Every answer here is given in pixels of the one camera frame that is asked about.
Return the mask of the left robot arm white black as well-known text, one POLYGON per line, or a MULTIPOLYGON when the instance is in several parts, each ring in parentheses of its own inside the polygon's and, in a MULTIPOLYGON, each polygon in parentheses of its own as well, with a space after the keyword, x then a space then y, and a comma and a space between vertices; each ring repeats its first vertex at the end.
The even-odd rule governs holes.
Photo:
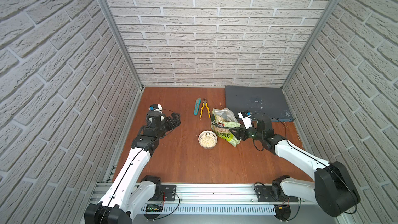
POLYGON ((163 113, 160 104, 152 104, 128 158, 99 203, 89 204, 84 213, 86 224, 131 224, 139 211, 152 198, 161 197, 161 180, 147 176, 138 181, 162 138, 181 124, 180 114, 163 113))

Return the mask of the green oats bag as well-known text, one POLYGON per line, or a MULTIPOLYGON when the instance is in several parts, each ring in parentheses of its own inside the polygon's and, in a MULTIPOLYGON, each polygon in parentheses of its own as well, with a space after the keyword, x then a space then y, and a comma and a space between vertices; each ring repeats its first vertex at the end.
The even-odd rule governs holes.
POLYGON ((211 128, 219 137, 226 140, 232 146, 236 147, 241 139, 237 139, 231 129, 240 128, 241 124, 235 118, 234 113, 228 108, 213 109, 211 114, 211 128))

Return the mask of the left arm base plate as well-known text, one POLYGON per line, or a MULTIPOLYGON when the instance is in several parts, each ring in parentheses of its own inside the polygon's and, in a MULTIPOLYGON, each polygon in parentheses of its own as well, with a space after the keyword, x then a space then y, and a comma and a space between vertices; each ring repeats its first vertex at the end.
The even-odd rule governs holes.
POLYGON ((157 188, 155 191, 155 195, 149 199, 150 202, 174 202, 175 201, 175 193, 177 186, 176 185, 161 185, 160 188, 157 188))

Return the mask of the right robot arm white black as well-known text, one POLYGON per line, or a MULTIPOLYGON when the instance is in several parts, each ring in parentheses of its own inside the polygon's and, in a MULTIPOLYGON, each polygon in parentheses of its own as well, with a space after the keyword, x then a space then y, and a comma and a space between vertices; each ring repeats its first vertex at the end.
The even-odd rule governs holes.
POLYGON ((311 201, 332 217, 357 212, 361 198, 342 163, 329 162, 304 151, 286 137, 275 134, 265 121, 252 120, 249 111, 240 112, 238 116, 243 126, 230 129, 237 139, 259 141, 263 150, 289 161, 312 179, 304 181, 283 175, 273 180, 270 195, 275 201, 292 197, 311 201))

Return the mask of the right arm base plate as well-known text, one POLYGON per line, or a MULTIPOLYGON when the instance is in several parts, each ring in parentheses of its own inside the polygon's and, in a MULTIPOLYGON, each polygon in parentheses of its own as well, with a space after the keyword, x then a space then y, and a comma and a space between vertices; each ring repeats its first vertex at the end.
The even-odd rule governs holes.
POLYGON ((297 197, 285 195, 275 185, 254 185, 254 190, 258 198, 258 202, 299 202, 299 199, 297 197))

